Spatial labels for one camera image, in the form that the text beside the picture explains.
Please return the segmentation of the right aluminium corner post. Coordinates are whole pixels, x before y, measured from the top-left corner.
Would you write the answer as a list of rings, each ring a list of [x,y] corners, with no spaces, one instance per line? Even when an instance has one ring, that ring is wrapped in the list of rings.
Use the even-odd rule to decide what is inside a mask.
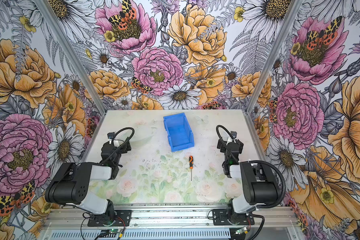
[[[291,2],[289,10],[287,11],[286,17],[282,24],[282,27],[281,27],[277,37],[275,38],[275,42],[271,48],[271,51],[268,55],[265,65],[261,71],[258,83],[254,88],[254,92],[252,93],[252,96],[250,97],[250,101],[247,105],[245,115],[249,115],[251,113],[252,109],[254,108],[255,103],[257,103],[257,100],[260,96],[262,88],[266,84],[266,81],[267,81],[267,78],[271,71],[271,68],[273,66],[273,63],[278,56],[278,52],[281,49],[281,47],[284,45],[286,37],[287,37],[290,29],[293,27],[294,21],[297,18],[298,12],[299,12],[300,7],[302,6],[303,2],[304,1],[302,1],[302,0],[295,0],[295,1]]]

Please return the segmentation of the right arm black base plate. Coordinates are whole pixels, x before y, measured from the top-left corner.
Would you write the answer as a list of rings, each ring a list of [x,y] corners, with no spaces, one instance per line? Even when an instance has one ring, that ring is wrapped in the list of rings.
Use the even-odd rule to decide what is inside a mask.
[[[252,216],[247,214],[237,214],[227,209],[213,209],[210,216],[215,226],[249,226],[254,225],[255,221]]]

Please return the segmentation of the aluminium front rail frame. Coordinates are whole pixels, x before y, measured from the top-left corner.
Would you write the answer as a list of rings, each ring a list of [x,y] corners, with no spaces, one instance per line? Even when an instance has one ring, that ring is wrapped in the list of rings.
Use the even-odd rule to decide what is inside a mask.
[[[113,224],[91,219],[84,211],[64,207],[52,210],[44,230],[158,229],[158,228],[240,228],[260,226],[260,216],[265,218],[265,228],[297,227],[298,220],[290,207],[276,207],[256,211],[253,217],[244,215],[228,219],[226,204],[165,204],[165,205],[117,205],[118,219]]]

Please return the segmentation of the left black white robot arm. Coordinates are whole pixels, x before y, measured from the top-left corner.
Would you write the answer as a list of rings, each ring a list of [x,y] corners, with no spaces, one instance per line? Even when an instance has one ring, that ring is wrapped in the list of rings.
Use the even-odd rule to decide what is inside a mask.
[[[116,213],[111,200],[102,199],[89,191],[92,180],[114,180],[119,173],[122,154],[132,149],[129,140],[122,140],[120,146],[112,141],[104,143],[99,163],[62,164],[46,189],[48,203],[75,206],[100,218],[104,225],[112,224]]]

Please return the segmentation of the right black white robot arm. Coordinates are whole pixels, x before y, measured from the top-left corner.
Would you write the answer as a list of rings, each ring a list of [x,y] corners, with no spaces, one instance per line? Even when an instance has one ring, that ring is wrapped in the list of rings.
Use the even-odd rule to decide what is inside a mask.
[[[222,163],[224,174],[230,179],[241,180],[242,188],[238,197],[230,197],[226,213],[222,210],[214,212],[215,225],[253,224],[251,213],[274,208],[285,197],[285,179],[274,165],[265,161],[237,161],[243,146],[238,140],[218,140],[217,148],[225,155]]]

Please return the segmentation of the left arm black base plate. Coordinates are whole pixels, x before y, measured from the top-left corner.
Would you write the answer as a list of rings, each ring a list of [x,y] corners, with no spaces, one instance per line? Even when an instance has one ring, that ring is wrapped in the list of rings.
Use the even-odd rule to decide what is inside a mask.
[[[111,216],[102,214],[90,217],[87,225],[88,227],[127,227],[131,218],[131,210],[115,210]]]

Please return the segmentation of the blue plastic storage bin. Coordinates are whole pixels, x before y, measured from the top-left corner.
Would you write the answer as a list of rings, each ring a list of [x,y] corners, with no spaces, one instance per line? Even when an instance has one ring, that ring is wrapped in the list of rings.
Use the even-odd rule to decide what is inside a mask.
[[[163,117],[172,152],[195,146],[194,134],[185,113]]]

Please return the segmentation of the aluminium corner post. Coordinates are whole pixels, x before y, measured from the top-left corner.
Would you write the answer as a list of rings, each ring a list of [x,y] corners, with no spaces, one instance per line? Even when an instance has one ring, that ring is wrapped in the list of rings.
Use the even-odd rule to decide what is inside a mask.
[[[266,84],[266,81],[267,81],[267,78],[271,71],[271,68],[273,66],[273,63],[278,56],[278,52],[281,49],[281,47],[284,45],[286,37],[287,37],[290,29],[293,27],[294,21],[297,18],[298,12],[299,12],[300,7],[302,6],[303,2],[304,1],[302,1],[302,0],[295,0],[295,1],[291,2],[289,10],[287,11],[286,17],[282,24],[282,27],[281,27],[277,37],[275,38],[275,42],[271,48],[271,51],[268,55],[265,65],[261,71],[258,83],[254,88],[254,92],[252,93],[252,96],[250,97],[250,101],[247,105],[245,115],[249,115],[251,113],[252,109],[254,108],[255,103],[257,103],[257,100],[260,96],[262,88]]]
[[[48,1],[36,1],[36,6],[41,12],[42,16],[44,17],[46,23],[51,28],[52,32],[54,33],[54,36],[56,37],[57,41],[60,42],[60,45],[62,49],[65,51],[65,53],[68,56],[68,59],[70,60],[70,63],[73,65],[76,74],[80,77],[82,80],[84,86],[86,87],[86,90],[92,97],[92,100],[96,107],[98,108],[100,115],[104,117],[107,113],[107,109],[105,108],[105,105],[103,104],[101,98],[97,94],[94,85],[92,84],[91,80],[89,79],[89,76],[87,75],[87,72],[80,62],[74,48],[72,47],[69,38],[67,37],[65,30],[63,30],[63,27],[59,23],[58,18],[55,16],[54,11],[49,5]]]

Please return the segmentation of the left aluminium corner post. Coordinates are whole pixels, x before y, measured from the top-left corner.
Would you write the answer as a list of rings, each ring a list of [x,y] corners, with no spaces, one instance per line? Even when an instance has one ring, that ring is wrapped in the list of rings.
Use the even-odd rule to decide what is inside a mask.
[[[54,33],[54,36],[56,37],[57,41],[60,42],[60,45],[62,49],[65,51],[65,53],[68,56],[68,59],[70,60],[70,63],[73,65],[76,74],[80,77],[82,80],[84,86],[86,87],[86,90],[92,97],[92,100],[96,107],[98,108],[100,115],[104,117],[107,113],[107,109],[105,108],[105,105],[103,104],[101,98],[97,94],[94,85],[92,84],[91,80],[89,79],[89,76],[87,75],[87,72],[80,62],[74,48],[72,47],[69,38],[67,37],[65,30],[63,30],[63,27],[59,23],[58,18],[55,16],[54,11],[49,5],[48,1],[36,1],[36,6],[41,12],[42,16],[44,17],[46,23],[51,28],[52,32]]]

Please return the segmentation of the orange black handled screwdriver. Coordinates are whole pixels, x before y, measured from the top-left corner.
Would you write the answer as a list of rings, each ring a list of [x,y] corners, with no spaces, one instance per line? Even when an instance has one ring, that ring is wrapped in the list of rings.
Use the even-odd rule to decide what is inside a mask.
[[[193,180],[193,168],[194,168],[194,158],[193,156],[189,156],[189,167],[191,170],[191,181]]]

